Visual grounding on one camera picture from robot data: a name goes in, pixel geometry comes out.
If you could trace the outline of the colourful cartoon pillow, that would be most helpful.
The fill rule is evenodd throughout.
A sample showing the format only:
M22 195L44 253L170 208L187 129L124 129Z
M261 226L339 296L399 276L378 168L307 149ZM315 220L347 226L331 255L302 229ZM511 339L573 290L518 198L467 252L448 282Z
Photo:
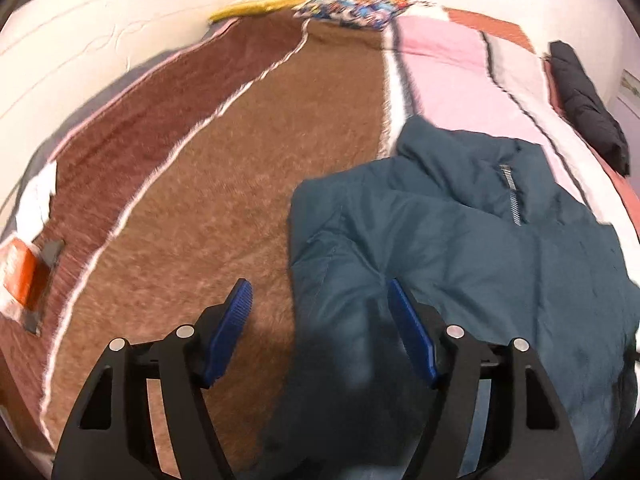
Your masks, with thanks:
M381 30L411 5L411 0L308 0L296 8L295 16L350 28Z

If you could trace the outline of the white crumpled tissue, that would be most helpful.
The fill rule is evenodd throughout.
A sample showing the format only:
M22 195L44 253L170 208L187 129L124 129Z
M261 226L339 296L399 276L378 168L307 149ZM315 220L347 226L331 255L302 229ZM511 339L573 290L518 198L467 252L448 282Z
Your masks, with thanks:
M50 218L50 201L56 193L58 164L49 162L30 179L18 202L15 214L17 236L24 242L32 242L43 230Z

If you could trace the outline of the black smartphone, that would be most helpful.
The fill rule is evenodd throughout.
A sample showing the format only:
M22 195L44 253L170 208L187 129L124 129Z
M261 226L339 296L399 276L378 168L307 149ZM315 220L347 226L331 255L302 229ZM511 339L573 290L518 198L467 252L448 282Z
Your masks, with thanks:
M36 266L30 281L23 326L29 333L39 336L43 320L44 303L49 293L53 272L58 266L58 259L65 247L62 238L49 240L36 253Z

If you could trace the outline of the white bed headboard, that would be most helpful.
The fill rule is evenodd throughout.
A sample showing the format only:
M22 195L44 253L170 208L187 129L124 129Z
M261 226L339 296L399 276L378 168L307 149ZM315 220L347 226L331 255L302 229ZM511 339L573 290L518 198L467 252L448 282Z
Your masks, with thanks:
M231 0L32 0L1 32L1 196L37 146L112 81L203 36Z

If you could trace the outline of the yellow pillow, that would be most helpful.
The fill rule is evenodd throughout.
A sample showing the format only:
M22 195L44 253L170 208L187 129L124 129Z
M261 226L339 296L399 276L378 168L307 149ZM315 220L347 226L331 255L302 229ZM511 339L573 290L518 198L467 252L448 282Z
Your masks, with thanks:
M306 0L239 0L223 6L208 17L209 24L217 23L229 18L260 15L280 10L293 9Z

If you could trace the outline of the orange white plastic bag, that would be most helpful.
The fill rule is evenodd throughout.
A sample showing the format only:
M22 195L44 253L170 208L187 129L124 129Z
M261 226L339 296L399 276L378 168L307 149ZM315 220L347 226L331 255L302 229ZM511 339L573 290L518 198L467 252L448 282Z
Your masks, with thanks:
M23 321L37 252L16 236L1 244L1 314L10 320Z

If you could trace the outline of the white ornate wardrobe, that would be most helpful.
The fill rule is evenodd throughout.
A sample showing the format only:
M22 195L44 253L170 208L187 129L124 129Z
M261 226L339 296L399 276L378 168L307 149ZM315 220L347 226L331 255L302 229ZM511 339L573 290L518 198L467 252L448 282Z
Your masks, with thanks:
M639 51L624 57L618 73L611 113L620 123L629 148L632 185L639 186Z

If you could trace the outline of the striped brown pink bed blanket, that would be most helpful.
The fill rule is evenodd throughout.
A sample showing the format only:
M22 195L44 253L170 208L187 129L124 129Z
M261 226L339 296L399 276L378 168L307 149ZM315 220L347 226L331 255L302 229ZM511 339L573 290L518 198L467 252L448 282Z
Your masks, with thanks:
M506 25L409 6L383 29L232 18L89 101L32 156L56 162L43 248L62 238L39 336L1 315L16 450L38 479L254 479L290 372L296 188L393 157L419 116L538 145L555 182L612 226L639 289L639 204L570 124L550 62ZM203 382L203 313L245 278L226 374ZM476 338L413 296L436 347L434 401L397 479L638 476L634 410L594 474L525 338Z

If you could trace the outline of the teal quilted puffer jacket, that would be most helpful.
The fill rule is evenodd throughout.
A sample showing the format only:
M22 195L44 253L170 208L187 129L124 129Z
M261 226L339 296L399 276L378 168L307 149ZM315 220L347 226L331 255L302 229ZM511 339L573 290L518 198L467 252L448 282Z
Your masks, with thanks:
M254 479L397 479L434 394L387 307L399 278L478 339L527 339L594 474L634 410L639 289L612 228L535 144L414 116L393 157L296 188L295 341Z

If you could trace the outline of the folded black puffer jacket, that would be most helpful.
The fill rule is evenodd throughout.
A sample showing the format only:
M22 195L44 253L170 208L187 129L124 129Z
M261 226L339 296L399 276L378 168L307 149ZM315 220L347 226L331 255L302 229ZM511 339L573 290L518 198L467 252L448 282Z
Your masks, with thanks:
M576 52L558 40L549 44L549 54L555 88L566 118L608 166L628 177L630 151L625 133L604 105Z

